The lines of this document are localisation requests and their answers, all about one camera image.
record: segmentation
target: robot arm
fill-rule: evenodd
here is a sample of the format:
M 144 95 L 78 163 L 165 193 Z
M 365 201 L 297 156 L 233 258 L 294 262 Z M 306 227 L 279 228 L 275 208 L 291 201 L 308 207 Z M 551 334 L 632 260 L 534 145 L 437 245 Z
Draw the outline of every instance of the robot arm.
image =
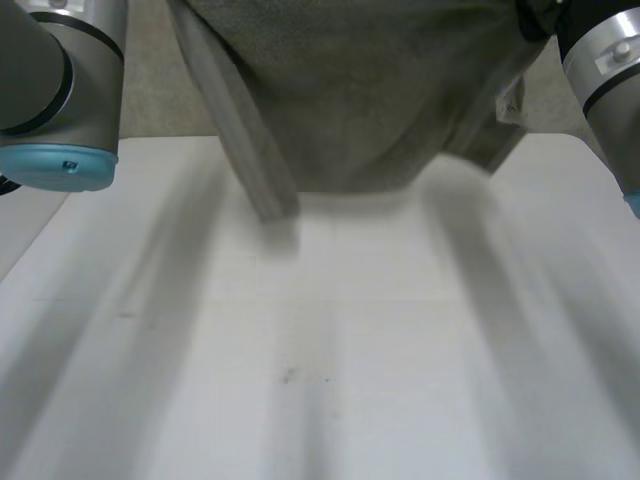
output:
M 568 0 L 556 33 L 567 79 L 640 218 L 640 1 Z
M 0 172 L 59 191 L 111 184 L 128 0 L 0 1 Z

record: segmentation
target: white tabletop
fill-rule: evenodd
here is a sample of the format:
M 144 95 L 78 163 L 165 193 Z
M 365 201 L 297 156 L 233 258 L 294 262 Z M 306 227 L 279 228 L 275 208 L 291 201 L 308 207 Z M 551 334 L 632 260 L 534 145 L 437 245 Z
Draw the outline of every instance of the white tabletop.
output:
M 640 478 L 640 223 L 577 140 L 270 227 L 216 138 L 120 154 L 0 284 L 0 480 Z

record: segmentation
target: blue end cap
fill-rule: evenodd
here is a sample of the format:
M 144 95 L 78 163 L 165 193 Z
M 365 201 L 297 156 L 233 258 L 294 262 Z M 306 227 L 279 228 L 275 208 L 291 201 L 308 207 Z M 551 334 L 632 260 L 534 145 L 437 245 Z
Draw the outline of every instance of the blue end cap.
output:
M 632 193 L 624 197 L 636 218 L 640 218 L 640 192 Z
M 102 190 L 113 183 L 118 156 L 74 145 L 0 147 L 0 172 L 21 185 L 56 192 Z

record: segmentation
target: gray towel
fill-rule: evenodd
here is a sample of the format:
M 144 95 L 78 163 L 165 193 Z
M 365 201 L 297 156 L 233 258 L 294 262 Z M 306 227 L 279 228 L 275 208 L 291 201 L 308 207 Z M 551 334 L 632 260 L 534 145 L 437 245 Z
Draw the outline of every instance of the gray towel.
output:
M 441 151 L 495 170 L 532 128 L 521 76 L 544 43 L 522 39 L 514 0 L 168 2 L 262 220 L 294 215 L 298 192 L 402 188 Z M 556 2 L 530 2 L 552 25 Z

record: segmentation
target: dark spot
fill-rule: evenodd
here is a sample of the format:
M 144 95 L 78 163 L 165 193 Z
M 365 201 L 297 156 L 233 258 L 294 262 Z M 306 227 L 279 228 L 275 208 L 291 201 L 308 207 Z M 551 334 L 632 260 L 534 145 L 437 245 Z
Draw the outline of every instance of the dark spot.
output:
M 295 381 L 296 375 L 298 374 L 298 370 L 295 368 L 288 368 L 284 375 L 282 376 L 282 383 L 284 385 L 289 384 L 290 382 Z

